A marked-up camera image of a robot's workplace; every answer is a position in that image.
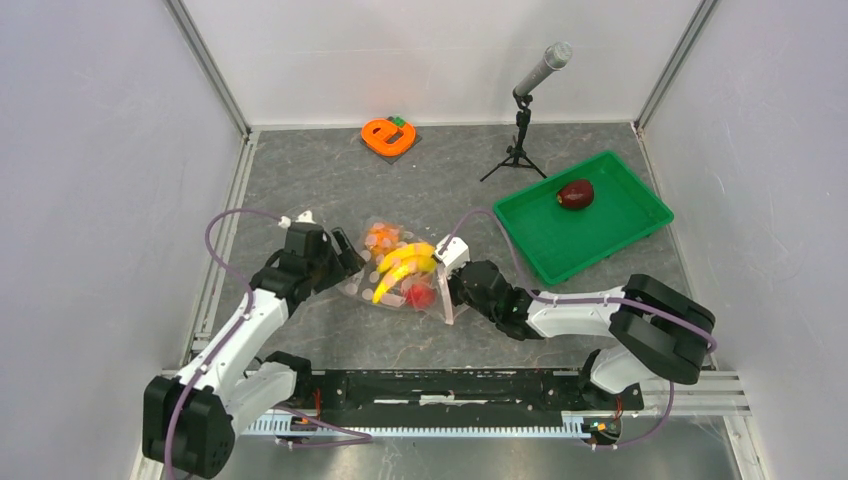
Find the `clear zip top bag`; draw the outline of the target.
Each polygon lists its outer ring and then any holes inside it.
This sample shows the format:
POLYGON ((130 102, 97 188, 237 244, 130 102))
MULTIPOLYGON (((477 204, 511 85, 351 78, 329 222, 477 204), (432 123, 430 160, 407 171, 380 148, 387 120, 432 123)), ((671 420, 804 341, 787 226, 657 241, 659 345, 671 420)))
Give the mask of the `clear zip top bag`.
POLYGON ((401 224, 371 217, 353 247, 364 266, 337 287, 341 294, 455 324, 462 310, 451 303, 447 272, 436 256, 435 244, 401 224))

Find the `dark red fake fruit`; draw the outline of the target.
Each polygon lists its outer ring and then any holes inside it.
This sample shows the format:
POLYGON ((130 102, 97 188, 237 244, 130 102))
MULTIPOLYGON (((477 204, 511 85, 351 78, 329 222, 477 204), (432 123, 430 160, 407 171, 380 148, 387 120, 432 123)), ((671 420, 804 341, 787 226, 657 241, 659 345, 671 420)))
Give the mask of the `dark red fake fruit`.
POLYGON ((579 211, 589 207, 595 199, 595 190, 587 179, 577 179, 556 193, 558 204, 567 210, 579 211))

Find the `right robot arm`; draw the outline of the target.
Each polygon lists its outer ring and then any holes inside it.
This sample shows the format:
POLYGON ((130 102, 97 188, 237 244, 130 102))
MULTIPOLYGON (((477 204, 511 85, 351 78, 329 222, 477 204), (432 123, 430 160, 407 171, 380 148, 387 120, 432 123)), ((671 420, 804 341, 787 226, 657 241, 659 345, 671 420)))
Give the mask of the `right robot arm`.
POLYGON ((491 261, 470 261, 450 273, 448 287, 454 304, 473 309, 515 340, 614 339, 614 346, 591 354, 581 370, 578 396, 591 408, 652 378, 693 385, 716 348, 715 316, 644 274, 592 294, 554 294, 510 284, 491 261))

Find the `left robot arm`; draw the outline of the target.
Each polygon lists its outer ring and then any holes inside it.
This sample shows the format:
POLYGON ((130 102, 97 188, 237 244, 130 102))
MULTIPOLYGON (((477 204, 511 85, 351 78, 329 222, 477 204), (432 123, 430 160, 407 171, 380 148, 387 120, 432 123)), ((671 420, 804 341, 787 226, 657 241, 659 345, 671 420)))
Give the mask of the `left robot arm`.
POLYGON ((278 403, 306 405, 314 394, 308 360, 275 352, 246 369, 270 335, 312 295, 336 287, 365 265, 341 228, 293 221, 284 245, 252 276, 237 310, 174 376, 156 376, 143 395, 141 450, 168 474, 218 475, 236 440, 278 403))

